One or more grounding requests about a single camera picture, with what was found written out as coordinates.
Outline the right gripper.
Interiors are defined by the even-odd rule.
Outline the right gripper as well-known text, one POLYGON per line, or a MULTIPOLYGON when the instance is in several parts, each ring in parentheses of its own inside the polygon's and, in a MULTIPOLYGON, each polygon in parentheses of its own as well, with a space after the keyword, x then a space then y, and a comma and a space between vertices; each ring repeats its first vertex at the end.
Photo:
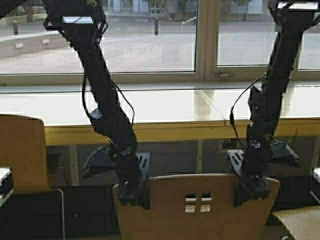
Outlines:
POLYGON ((272 157, 271 148, 248 150, 230 149, 226 158, 230 163, 230 170, 238 177, 238 185, 234 190, 233 207, 239 207, 251 198, 253 200, 266 199, 271 187, 266 179, 268 160, 272 157))

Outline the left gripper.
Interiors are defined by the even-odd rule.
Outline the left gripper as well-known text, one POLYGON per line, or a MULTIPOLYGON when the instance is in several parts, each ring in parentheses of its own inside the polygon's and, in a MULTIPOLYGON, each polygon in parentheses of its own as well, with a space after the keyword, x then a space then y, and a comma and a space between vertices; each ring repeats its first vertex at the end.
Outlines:
POLYGON ((150 154, 128 150, 113 155, 118 176, 117 199, 122 205, 139 205, 150 209, 150 191, 147 187, 150 154))

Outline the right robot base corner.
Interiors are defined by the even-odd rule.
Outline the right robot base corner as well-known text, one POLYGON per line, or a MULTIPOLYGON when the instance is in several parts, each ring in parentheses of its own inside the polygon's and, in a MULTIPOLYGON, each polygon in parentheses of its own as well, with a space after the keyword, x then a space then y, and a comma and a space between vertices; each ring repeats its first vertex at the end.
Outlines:
POLYGON ((320 204, 320 168, 315 168, 312 173, 310 194, 320 204))

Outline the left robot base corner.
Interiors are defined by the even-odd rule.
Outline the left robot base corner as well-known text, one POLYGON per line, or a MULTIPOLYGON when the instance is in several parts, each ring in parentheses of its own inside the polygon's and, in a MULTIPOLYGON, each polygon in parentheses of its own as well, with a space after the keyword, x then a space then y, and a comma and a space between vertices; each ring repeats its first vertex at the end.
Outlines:
POLYGON ((11 167, 0 168, 0 207, 2 207, 14 192, 13 173, 11 167))

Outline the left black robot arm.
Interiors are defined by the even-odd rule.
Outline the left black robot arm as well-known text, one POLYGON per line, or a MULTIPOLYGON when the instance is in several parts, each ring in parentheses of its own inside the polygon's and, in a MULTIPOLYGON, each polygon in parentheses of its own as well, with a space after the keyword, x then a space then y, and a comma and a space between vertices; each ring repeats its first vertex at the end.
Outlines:
POLYGON ((93 130, 109 138, 109 143, 91 152, 82 167, 82 175, 115 171, 117 198, 122 205, 150 207, 149 162, 137 156, 137 138, 133 120, 121 107, 121 90, 112 80, 100 42, 108 28, 99 0, 46 0, 44 27, 57 31, 77 52, 83 66, 83 83, 89 84, 96 109, 87 111, 93 130))

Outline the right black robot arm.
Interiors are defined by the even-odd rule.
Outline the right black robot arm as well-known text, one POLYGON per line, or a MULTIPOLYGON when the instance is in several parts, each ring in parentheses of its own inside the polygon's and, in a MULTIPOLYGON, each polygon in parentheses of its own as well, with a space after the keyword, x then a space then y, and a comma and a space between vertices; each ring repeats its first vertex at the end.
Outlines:
POLYGON ((248 107, 250 121, 245 142, 226 153, 231 174, 237 179, 233 206, 269 197, 267 180, 271 160, 294 159, 295 153, 274 135, 281 116, 283 97, 288 89, 294 62, 305 31, 320 22, 317 0, 270 0, 267 8, 278 27, 266 72, 258 78, 260 87, 251 84, 248 107))

